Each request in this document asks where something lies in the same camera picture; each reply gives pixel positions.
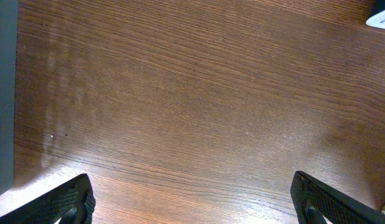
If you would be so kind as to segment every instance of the wood grain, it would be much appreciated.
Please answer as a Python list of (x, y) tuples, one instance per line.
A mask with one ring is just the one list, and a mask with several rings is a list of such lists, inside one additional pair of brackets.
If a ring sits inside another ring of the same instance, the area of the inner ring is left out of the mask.
[(0, 215), (83, 172), (94, 223), (296, 223), (296, 170), (379, 209), (372, 4), (21, 0)]

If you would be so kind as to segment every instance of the dark wood plank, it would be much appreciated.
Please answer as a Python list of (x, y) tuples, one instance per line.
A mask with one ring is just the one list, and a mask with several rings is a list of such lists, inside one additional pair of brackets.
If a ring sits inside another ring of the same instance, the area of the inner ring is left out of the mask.
[(97, 223), (296, 223), (296, 170), (379, 208), (385, 31), (363, 24), (371, 4), (21, 1), (0, 215), (82, 172)]

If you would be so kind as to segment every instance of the brown wood tabletop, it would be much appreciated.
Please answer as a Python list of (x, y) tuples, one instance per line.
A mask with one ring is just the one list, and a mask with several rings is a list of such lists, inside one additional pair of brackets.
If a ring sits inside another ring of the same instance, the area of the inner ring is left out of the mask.
[(20, 0), (15, 178), (0, 215), (81, 173), (93, 223), (297, 223), (303, 170), (385, 201), (372, 0)]

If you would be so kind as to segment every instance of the black and white object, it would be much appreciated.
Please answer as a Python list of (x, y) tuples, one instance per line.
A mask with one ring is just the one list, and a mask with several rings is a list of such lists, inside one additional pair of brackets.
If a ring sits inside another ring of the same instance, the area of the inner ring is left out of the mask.
[(366, 22), (371, 27), (385, 29), (385, 0), (377, 0), (373, 13)]

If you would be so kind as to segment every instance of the wooden table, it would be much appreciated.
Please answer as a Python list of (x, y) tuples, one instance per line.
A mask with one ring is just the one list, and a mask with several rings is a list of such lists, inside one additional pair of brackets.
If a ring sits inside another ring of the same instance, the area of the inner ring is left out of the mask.
[(297, 223), (296, 170), (385, 201), (372, 0), (21, 0), (14, 187), (80, 173), (94, 223)]

